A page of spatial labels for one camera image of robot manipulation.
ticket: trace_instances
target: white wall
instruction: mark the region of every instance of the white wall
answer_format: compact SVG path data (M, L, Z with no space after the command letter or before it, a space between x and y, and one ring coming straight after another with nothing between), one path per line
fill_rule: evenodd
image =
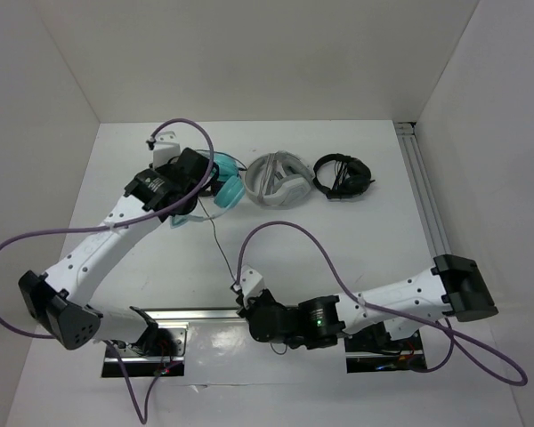
M481 0L417 126L451 247L497 295L498 345L534 426L534 0Z
M69 224L98 126L35 7L0 0L0 242ZM63 239L34 239L0 255L0 313L15 325L34 327L18 278L55 262ZM0 326L0 426L29 344Z
M102 122L415 121L478 0L36 0Z

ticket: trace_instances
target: black headphones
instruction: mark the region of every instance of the black headphones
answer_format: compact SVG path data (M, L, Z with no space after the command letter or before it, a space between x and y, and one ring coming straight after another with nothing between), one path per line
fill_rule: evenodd
M332 189L322 185L317 176L312 180L314 186L326 195L328 200L359 196L374 182L369 167L358 158L344 154L328 154L321 157L314 165L314 173L316 174L326 163L333 161L336 162L336 178L332 184Z

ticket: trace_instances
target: table surface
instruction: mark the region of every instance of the table surface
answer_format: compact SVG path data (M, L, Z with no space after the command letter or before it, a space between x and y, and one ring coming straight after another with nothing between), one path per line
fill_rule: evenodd
M150 161L144 141L157 124L101 125L77 200L72 226L96 224L123 187ZM376 182L357 202L328 202L314 190L292 209L265 209L244 198L216 221L218 238L235 267L239 247L255 226L299 223L327 248L346 284L369 289L403 279L432 263L392 123L388 121L204 123L214 147L249 164L285 149L312 164L330 152L360 158ZM187 125L173 126L183 147L203 147ZM322 171L331 181L332 167ZM82 238L66 239L63 253ZM246 263L261 272L283 303L338 292L316 247L298 231L262 230ZM231 278L209 223L147 236L106 277L95 303L144 308L233 307ZM494 345L488 324L460 326ZM442 359L446 339L422 329L430 363ZM510 388L457 355L431 375L347 375L344 348L296 350L277 356L253 342L244 326L191 326L184 377L159 382L149 425L522 425ZM122 379L101 379L103 348L65 351L35 340L17 390L9 426L138 425ZM480 355L489 366L502 366ZM143 398L149 379L135 379Z

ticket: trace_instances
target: turquoise headphones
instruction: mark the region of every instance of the turquoise headphones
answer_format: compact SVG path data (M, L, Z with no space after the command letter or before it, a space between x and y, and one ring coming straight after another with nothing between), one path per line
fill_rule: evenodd
M208 157L207 151L202 154ZM188 221L203 222L219 218L231 208L233 208L246 193L241 178L239 178L239 169L236 161L225 153L214 153L214 163L217 165L219 172L215 179L212 180L209 189L200 192L201 197L214 196L214 204L220 208L220 211L208 216L197 215L176 215L170 218L171 228L180 227Z

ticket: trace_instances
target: headphones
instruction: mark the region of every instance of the headphones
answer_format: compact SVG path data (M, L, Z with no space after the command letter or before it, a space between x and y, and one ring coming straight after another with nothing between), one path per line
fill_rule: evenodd
M332 189L325 187L316 177L318 170L326 163L336 162L336 178ZM364 165L356 157L345 156L344 154L328 154L321 157L314 165L315 177L312 183L328 200L345 199L359 196L365 192L372 180L372 173L369 167Z
M202 152L204 156L208 157L207 153L207 151ZM188 221L204 222L214 220L233 208L245 194L243 182L239 178L240 170L231 156L225 153L214 153L213 175L198 195L200 197L213 196L214 204L220 207L220 210L209 216L176 215L170 218L170 226L176 228Z
M255 184L260 175L257 188ZM311 191L315 176L299 156L277 151L257 158L247 168L243 185L247 196L256 205L289 206Z

